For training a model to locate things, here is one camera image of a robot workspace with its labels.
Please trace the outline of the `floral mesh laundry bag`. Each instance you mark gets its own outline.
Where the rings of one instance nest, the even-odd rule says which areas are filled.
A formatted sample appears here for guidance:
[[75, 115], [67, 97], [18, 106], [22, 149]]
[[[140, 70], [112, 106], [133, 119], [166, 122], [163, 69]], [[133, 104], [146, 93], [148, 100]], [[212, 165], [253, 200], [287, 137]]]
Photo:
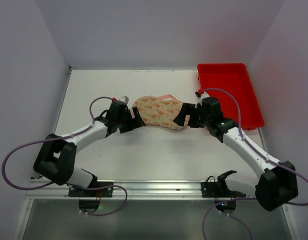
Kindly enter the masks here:
[[174, 122], [174, 119], [180, 113], [183, 102], [170, 94], [142, 96], [133, 103], [133, 106], [138, 109], [141, 119], [147, 126], [183, 130], [188, 125], [189, 116], [185, 116], [183, 126]]

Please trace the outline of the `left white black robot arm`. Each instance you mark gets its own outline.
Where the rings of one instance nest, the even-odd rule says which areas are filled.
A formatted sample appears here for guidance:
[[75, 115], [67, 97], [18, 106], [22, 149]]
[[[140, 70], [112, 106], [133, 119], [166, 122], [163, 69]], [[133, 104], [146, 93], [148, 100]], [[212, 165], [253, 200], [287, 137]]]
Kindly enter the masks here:
[[91, 188], [97, 177], [75, 167], [76, 154], [116, 131], [126, 133], [145, 126], [138, 109], [135, 106], [129, 109], [121, 100], [113, 101], [105, 116], [91, 117], [89, 125], [68, 135], [48, 135], [34, 162], [34, 171], [59, 186]]

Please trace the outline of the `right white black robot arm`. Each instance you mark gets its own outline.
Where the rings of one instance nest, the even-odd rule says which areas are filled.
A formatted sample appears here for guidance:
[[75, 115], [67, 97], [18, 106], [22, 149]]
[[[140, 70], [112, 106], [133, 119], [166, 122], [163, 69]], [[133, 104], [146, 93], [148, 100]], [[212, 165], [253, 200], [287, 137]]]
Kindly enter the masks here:
[[201, 97], [196, 104], [184, 103], [174, 122], [183, 126], [186, 118], [189, 127], [207, 128], [249, 165], [258, 177], [255, 198], [265, 210], [272, 211], [298, 196], [294, 165], [279, 161], [255, 144], [237, 122], [224, 117], [217, 98]]

